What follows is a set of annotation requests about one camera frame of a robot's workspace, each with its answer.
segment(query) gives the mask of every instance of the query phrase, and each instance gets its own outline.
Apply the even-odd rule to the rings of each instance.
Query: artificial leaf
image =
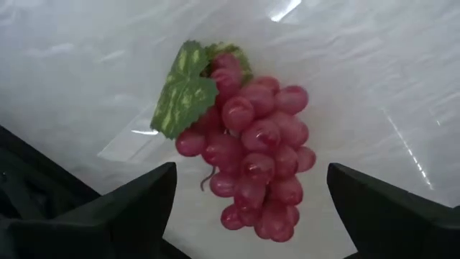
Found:
[[[228,43],[215,43],[212,45],[209,45],[208,47],[205,48],[206,54],[208,55],[208,59],[211,61],[213,60],[217,55],[222,54],[222,53],[231,53],[233,54],[238,60],[239,64],[241,66],[241,72],[243,74],[243,84],[249,82],[253,77],[251,65],[249,64],[248,58],[246,54],[244,54],[243,50],[234,45],[234,44],[228,44]]]
[[[175,139],[215,102],[216,82],[200,77],[209,64],[199,42],[187,41],[167,75],[150,127]]]

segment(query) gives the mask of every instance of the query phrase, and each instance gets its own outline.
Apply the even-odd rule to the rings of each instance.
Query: white table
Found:
[[[231,200],[199,189],[210,168],[148,130],[188,38],[235,42],[257,73],[309,91],[318,162],[292,241],[225,230]],[[460,204],[459,40],[456,0],[0,0],[0,124],[101,193],[176,161],[165,238],[192,258],[343,258],[330,162]]]

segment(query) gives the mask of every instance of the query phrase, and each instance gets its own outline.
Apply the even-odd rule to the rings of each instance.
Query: grape bunch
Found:
[[[300,86],[280,88],[261,76],[242,87],[242,70],[232,54],[211,63],[219,91],[216,103],[176,140],[181,155],[201,155],[218,173],[211,191],[233,204],[222,211],[228,230],[253,227],[262,239],[286,242],[300,219],[303,190],[297,173],[311,169],[315,153],[303,146],[308,128],[295,115],[308,104]]]

